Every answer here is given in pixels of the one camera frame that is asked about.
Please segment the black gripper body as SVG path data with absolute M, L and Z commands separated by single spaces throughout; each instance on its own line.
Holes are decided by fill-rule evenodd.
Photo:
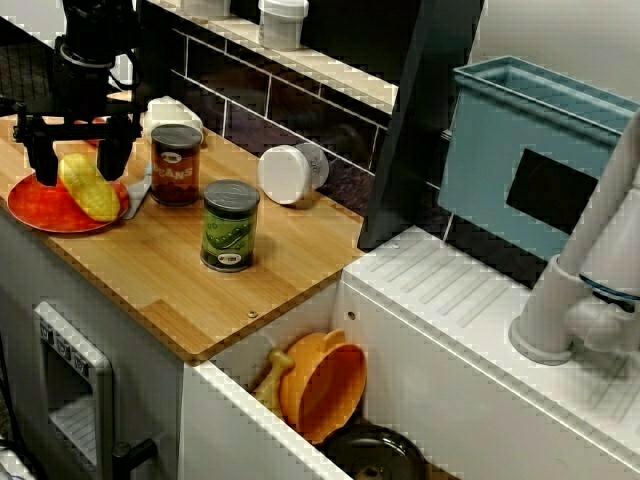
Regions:
M 95 114 L 58 110 L 51 102 L 15 102 L 17 115 L 13 137 L 17 143 L 31 146 L 44 142 L 72 140 L 110 140 L 132 143 L 141 136 L 142 106 L 131 102 L 107 102 L 104 111 Z

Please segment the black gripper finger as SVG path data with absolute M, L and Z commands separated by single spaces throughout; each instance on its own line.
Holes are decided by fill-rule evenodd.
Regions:
M 134 139 L 101 139 L 97 149 L 97 167 L 105 180 L 118 180 L 124 173 Z
M 55 186 L 58 180 L 58 157 L 50 139 L 33 139 L 27 146 L 29 163 L 36 180 L 44 186 Z

